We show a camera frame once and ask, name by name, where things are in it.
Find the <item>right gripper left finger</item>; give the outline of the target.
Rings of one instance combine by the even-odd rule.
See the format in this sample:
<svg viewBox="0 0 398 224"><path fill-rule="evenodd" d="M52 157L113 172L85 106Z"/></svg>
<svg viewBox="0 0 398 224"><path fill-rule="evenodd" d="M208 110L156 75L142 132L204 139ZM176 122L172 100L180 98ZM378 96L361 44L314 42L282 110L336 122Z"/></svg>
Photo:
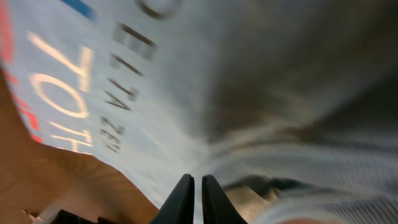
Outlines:
<svg viewBox="0 0 398 224"><path fill-rule="evenodd" d="M194 201L194 178L184 174L150 224L192 224Z"/></svg>

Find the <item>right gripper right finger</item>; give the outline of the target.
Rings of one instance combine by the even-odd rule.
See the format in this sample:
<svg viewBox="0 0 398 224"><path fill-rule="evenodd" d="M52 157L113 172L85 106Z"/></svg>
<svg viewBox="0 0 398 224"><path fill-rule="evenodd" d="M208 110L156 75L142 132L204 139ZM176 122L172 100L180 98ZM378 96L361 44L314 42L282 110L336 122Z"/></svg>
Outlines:
<svg viewBox="0 0 398 224"><path fill-rule="evenodd" d="M204 224L247 224L212 175L202 177Z"/></svg>

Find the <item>light blue printed t-shirt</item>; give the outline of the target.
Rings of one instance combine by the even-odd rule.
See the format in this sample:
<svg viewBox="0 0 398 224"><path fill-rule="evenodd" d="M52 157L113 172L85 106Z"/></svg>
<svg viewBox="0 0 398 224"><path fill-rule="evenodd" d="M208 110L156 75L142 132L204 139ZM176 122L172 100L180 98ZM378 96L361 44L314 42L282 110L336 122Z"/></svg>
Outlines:
<svg viewBox="0 0 398 224"><path fill-rule="evenodd" d="M397 2L1 2L32 137L163 207L185 173L274 198L255 223L397 222Z"/></svg>

